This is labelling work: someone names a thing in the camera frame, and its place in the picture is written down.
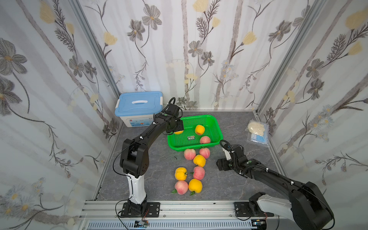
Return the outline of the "green plastic perforated basket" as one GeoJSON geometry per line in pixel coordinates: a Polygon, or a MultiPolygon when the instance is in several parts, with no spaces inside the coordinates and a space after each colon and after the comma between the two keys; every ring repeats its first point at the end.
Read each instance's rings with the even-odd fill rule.
{"type": "Polygon", "coordinates": [[[184,132],[180,135],[167,136],[168,146],[175,151],[185,151],[186,149],[210,148],[219,145],[223,135],[217,119],[212,115],[199,115],[184,117],[181,119],[184,124],[184,132]],[[195,133],[197,125],[205,127],[205,133],[201,136],[195,133]],[[194,140],[188,140],[187,137],[195,136],[194,140]],[[211,139],[209,144],[200,144],[200,139],[208,136],[211,139]]]}

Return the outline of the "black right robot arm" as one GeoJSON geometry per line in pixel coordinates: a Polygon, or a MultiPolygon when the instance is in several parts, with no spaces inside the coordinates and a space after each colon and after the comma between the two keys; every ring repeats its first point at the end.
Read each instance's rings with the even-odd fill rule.
{"type": "Polygon", "coordinates": [[[226,158],[217,161],[219,170],[233,170],[241,177],[259,181],[283,196],[277,198],[258,192],[247,202],[234,204],[236,216],[276,215],[294,221],[302,230],[326,230],[329,222],[335,223],[333,211],[316,184],[292,180],[256,159],[248,159],[241,145],[231,145],[226,140],[221,140],[220,145],[226,158]]]}

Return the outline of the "yellow peach bottom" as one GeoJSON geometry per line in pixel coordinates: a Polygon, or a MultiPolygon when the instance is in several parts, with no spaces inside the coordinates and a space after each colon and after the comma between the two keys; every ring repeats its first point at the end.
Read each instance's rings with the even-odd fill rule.
{"type": "Polygon", "coordinates": [[[192,179],[188,184],[190,195],[198,194],[202,192],[203,185],[200,180],[192,179]]]}

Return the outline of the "blue lid storage box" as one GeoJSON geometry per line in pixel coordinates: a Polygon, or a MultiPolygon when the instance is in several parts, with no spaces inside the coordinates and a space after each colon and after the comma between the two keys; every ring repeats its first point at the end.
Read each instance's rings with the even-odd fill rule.
{"type": "Polygon", "coordinates": [[[162,92],[124,93],[116,103],[115,116],[127,127],[145,127],[153,122],[154,115],[162,109],[162,92]]]}

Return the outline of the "aluminium front rail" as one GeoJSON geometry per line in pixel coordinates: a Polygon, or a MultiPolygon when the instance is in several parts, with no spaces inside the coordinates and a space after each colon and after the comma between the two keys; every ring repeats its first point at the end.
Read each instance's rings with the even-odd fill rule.
{"type": "MultiPolygon", "coordinates": [[[[234,202],[246,201],[160,201],[161,210],[158,218],[120,218],[117,213],[122,210],[125,201],[86,201],[78,220],[246,219],[236,217],[234,202]]],[[[259,207],[263,212],[273,213],[276,218],[294,220],[291,203],[283,199],[267,196],[261,199],[259,207]]]]}

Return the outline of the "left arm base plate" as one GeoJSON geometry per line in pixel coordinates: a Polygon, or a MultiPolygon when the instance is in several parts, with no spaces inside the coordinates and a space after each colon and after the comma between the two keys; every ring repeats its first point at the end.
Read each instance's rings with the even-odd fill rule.
{"type": "Polygon", "coordinates": [[[158,218],[160,214],[160,202],[146,202],[134,204],[132,202],[124,203],[121,211],[117,213],[120,218],[158,218]]]}

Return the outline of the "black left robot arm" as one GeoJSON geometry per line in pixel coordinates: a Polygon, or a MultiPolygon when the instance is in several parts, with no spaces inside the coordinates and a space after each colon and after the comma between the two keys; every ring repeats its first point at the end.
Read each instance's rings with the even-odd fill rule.
{"type": "Polygon", "coordinates": [[[153,122],[138,136],[126,139],[120,153],[120,167],[130,180],[130,204],[140,206],[147,200],[144,189],[144,174],[149,167],[149,148],[161,135],[172,135],[183,131],[182,109],[169,102],[159,113],[153,116],[153,122]]]}

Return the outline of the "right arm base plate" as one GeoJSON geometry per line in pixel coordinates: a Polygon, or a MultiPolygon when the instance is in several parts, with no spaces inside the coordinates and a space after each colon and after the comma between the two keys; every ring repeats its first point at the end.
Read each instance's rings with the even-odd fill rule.
{"type": "Polygon", "coordinates": [[[273,213],[263,212],[254,202],[234,202],[235,215],[239,218],[257,217],[266,218],[274,217],[273,213]]]}

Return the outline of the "small green circuit board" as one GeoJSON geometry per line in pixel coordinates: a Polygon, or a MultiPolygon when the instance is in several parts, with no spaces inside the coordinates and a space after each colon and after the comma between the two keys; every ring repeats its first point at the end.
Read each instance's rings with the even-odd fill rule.
{"type": "Polygon", "coordinates": [[[146,220],[136,220],[134,223],[134,228],[146,228],[149,227],[149,223],[146,220]]]}

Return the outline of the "yellow peach with red blush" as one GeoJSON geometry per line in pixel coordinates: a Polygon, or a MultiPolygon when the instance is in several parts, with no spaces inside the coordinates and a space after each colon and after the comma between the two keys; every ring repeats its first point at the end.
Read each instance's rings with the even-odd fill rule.
{"type": "Polygon", "coordinates": [[[174,134],[175,135],[180,135],[180,134],[182,134],[184,131],[182,130],[182,131],[177,131],[177,132],[174,132],[174,134]]]}

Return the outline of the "blue face mask pack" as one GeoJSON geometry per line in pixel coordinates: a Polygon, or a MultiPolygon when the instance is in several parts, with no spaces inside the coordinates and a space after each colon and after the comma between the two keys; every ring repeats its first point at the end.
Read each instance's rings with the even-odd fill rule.
{"type": "Polygon", "coordinates": [[[254,133],[248,133],[247,141],[260,146],[269,146],[269,137],[267,133],[265,133],[263,136],[259,136],[254,133]]]}

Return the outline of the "clear bag of white gloves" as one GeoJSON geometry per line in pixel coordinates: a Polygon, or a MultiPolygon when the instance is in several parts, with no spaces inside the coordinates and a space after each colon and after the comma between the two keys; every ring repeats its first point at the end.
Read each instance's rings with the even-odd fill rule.
{"type": "Polygon", "coordinates": [[[247,130],[251,134],[255,134],[258,136],[264,136],[269,131],[269,124],[251,120],[247,125],[247,130]]]}

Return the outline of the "pink peach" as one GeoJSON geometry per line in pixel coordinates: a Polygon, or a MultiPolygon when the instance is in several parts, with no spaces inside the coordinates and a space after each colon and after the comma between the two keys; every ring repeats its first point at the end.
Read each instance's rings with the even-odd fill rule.
{"type": "Polygon", "coordinates": [[[209,144],[211,143],[211,139],[210,137],[208,136],[203,136],[201,139],[200,139],[200,144],[209,144]]]}
{"type": "Polygon", "coordinates": [[[188,183],[186,181],[177,181],[172,194],[184,195],[188,191],[188,183]]]}
{"type": "Polygon", "coordinates": [[[192,161],[196,157],[195,149],[186,149],[184,151],[184,158],[186,160],[192,161]]]}
{"type": "Polygon", "coordinates": [[[193,171],[193,178],[196,180],[203,180],[205,177],[206,171],[203,167],[196,166],[193,171]]]}
{"type": "Polygon", "coordinates": [[[201,148],[199,150],[199,154],[202,155],[205,159],[210,157],[210,149],[209,148],[201,148]]]}

